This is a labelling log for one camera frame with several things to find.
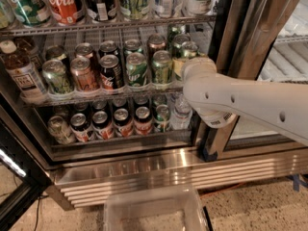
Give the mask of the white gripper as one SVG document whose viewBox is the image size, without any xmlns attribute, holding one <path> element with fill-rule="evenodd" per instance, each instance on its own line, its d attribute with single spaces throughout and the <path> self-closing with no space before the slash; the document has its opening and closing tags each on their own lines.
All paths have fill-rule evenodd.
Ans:
<svg viewBox="0 0 308 231">
<path fill-rule="evenodd" d="M 213 60 L 203 52 L 198 52 L 198 57 L 187 60 L 186 58 L 173 58 L 173 71 L 178 81 L 187 81 L 199 73 L 216 73 L 217 67 Z"/>
</svg>

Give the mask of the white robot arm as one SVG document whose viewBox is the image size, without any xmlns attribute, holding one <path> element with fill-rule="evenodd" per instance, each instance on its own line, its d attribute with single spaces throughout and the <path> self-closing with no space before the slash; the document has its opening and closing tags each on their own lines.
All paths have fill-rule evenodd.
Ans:
<svg viewBox="0 0 308 231">
<path fill-rule="evenodd" d="M 228 77 L 202 57 L 186 61 L 181 75 L 185 98 L 207 124 L 231 113 L 308 145 L 307 85 Z"/>
</svg>

